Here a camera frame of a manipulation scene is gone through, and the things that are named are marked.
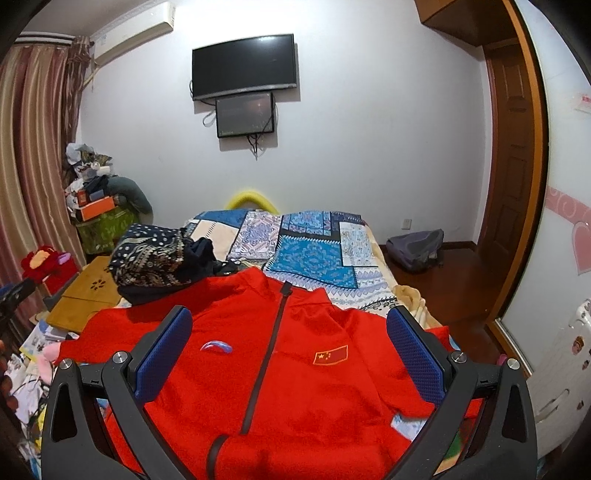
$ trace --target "metal screw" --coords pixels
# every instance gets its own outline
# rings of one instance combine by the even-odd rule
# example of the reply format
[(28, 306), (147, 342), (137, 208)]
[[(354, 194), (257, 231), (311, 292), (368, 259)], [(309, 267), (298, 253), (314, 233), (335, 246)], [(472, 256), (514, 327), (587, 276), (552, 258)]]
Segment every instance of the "metal screw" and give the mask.
[(127, 360), (127, 352), (117, 352), (113, 355), (113, 361), (116, 364), (122, 364)]
[(507, 360), (507, 365), (512, 370), (519, 370), (521, 368), (521, 365), (519, 364), (519, 362), (517, 360), (515, 360), (514, 358), (509, 358), (509, 360)]
[(68, 370), (71, 366), (72, 366), (72, 359), (71, 358), (64, 358), (61, 362), (60, 362), (60, 368), (62, 370)]
[(459, 350), (455, 350), (452, 352), (452, 360), (457, 364), (465, 364), (468, 360), (468, 356)]

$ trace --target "blanket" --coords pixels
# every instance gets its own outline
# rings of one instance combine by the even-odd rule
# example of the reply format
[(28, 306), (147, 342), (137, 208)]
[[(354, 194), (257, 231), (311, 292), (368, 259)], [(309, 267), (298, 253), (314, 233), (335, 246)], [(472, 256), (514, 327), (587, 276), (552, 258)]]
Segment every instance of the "blanket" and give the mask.
[(386, 316), (398, 301), (372, 253), (367, 226), (353, 213), (213, 210), (189, 220), (191, 238), (209, 238), (218, 260), (246, 262), (280, 281), (325, 289), (343, 309)]

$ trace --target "small monitor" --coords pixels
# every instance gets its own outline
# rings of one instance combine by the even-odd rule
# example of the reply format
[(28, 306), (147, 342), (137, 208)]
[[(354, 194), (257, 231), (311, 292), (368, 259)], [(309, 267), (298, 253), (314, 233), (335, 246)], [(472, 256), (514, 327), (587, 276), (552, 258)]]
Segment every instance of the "small monitor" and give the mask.
[(216, 99), (217, 137), (243, 137), (275, 131), (271, 92), (242, 93)]

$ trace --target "air conditioner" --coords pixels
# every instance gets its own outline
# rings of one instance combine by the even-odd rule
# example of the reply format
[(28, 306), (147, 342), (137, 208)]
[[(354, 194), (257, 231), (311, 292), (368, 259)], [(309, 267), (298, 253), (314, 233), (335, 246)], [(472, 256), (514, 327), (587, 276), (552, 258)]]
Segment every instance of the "air conditioner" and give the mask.
[(164, 2), (126, 19), (95, 40), (99, 66), (174, 29), (174, 5)]

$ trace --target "wall-mounted tv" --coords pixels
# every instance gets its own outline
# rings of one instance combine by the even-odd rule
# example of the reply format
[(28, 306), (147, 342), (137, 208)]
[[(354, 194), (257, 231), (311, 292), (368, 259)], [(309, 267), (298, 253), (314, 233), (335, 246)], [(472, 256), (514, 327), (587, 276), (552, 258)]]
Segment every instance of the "wall-mounted tv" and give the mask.
[(273, 93), (253, 92), (216, 99), (217, 137), (241, 137), (275, 131)]
[(297, 87), (293, 34), (243, 38), (193, 50), (193, 100)]

